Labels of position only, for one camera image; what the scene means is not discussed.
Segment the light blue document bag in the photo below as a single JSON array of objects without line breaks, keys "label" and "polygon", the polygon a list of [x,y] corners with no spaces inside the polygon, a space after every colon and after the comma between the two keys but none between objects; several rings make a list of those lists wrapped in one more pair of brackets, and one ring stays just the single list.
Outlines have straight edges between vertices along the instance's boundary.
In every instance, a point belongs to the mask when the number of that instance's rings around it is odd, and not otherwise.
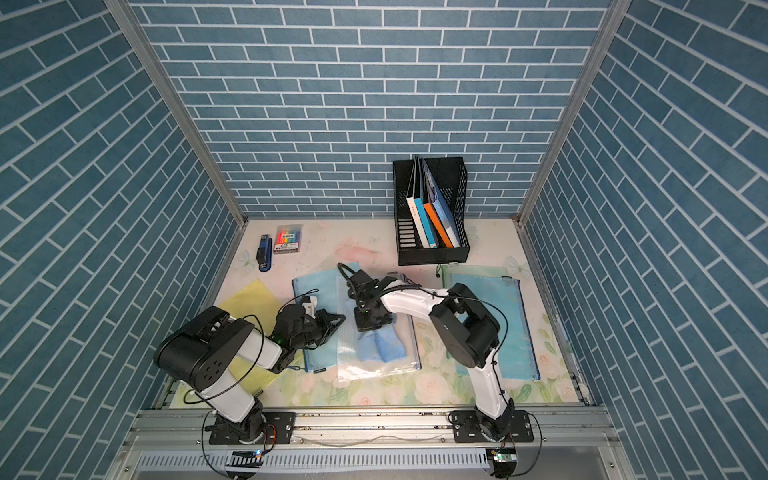
[{"label": "light blue document bag", "polygon": [[466,285],[496,317],[501,326],[499,338],[506,338],[498,353],[504,380],[534,381],[540,379],[530,328],[525,314],[520,282],[504,278],[454,275],[457,283]]}]

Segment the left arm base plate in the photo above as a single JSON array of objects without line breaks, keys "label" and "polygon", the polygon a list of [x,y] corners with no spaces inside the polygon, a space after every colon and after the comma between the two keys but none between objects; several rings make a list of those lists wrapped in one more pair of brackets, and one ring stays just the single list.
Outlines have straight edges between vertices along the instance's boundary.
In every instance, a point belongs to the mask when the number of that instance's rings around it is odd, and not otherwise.
[{"label": "left arm base plate", "polygon": [[255,445],[267,447],[289,444],[295,426],[296,414],[290,411],[250,414],[240,423],[233,423],[217,415],[212,425],[205,427],[210,433],[211,445]]}]

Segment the light blue cleaning cloth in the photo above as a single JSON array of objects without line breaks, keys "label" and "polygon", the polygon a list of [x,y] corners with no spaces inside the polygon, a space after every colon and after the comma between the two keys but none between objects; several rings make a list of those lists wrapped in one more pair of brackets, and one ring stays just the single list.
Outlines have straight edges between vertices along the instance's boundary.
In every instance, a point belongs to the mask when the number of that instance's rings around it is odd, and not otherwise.
[{"label": "light blue cleaning cloth", "polygon": [[400,360],[407,356],[407,350],[392,325],[379,329],[357,332],[356,354],[360,361],[381,361],[384,363]]}]

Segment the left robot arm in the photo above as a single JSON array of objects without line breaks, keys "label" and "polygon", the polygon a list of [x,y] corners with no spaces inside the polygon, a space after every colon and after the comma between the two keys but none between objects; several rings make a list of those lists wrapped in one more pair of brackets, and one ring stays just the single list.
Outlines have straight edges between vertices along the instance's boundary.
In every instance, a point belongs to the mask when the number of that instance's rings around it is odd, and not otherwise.
[{"label": "left robot arm", "polygon": [[272,333],[261,323],[235,318],[212,306],[169,335],[155,352],[155,364],[189,385],[202,402],[233,424],[249,418],[256,398],[230,372],[241,358],[251,369],[279,374],[291,366],[300,350],[324,345],[345,321],[343,314],[319,309],[309,313],[302,304],[278,310]]}]

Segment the green mesh document bag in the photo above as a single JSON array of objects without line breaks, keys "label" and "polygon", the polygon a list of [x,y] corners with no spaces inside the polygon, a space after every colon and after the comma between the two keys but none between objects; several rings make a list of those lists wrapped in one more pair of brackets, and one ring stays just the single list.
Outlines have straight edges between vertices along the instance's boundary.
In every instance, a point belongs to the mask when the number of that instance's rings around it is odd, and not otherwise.
[{"label": "green mesh document bag", "polygon": [[504,278],[508,279],[509,281],[515,280],[515,277],[509,274],[504,267],[496,266],[448,264],[441,265],[438,269],[438,273],[440,274],[444,288],[452,287],[455,283],[457,283],[457,280],[453,279],[454,275],[469,275],[473,277],[484,278]]}]

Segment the blue mesh document bag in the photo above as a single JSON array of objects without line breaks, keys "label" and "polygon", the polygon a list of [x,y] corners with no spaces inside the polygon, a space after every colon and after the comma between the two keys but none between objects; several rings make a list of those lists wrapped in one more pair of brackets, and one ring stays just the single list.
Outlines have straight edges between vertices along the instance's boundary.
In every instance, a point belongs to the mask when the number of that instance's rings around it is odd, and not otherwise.
[{"label": "blue mesh document bag", "polygon": [[295,294],[317,289],[316,293],[310,294],[317,300],[316,310],[325,309],[331,314],[345,316],[344,325],[334,332],[323,345],[304,352],[307,373],[319,374],[330,370],[337,364],[340,334],[348,329],[349,324],[354,324],[354,302],[349,297],[347,282],[337,269],[333,269],[297,277],[292,281],[292,287]]}]

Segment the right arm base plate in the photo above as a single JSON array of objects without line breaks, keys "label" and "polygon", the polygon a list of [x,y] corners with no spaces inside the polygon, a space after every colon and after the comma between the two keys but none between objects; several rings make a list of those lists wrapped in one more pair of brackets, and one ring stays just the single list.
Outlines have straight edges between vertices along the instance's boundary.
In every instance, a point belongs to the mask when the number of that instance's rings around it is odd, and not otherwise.
[{"label": "right arm base plate", "polygon": [[456,443],[531,443],[534,432],[528,413],[515,410],[491,419],[478,410],[455,410],[448,415]]}]

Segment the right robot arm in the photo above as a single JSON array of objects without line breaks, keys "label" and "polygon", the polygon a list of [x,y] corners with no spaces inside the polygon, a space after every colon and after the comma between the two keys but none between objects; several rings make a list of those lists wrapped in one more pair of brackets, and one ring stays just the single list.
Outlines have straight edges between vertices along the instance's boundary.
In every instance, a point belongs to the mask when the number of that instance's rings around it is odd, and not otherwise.
[{"label": "right robot arm", "polygon": [[447,352],[468,370],[482,433],[492,441],[511,434],[515,408],[502,386],[497,362],[501,325],[482,300],[461,283],[428,289],[392,276],[375,279],[344,263],[337,269],[354,302],[360,331],[377,330],[398,314],[430,320]]}]

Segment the clear grey document bag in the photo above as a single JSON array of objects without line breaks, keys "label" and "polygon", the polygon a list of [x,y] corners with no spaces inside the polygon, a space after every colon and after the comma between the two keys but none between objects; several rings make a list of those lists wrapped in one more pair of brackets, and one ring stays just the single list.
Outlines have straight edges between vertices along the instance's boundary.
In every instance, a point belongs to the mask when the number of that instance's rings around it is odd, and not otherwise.
[{"label": "clear grey document bag", "polygon": [[337,376],[355,381],[401,375],[418,371],[422,362],[413,318],[398,314],[392,322],[372,331],[359,331],[354,317],[354,301],[349,298],[346,281],[337,279],[337,306],[345,316],[336,334]]}]

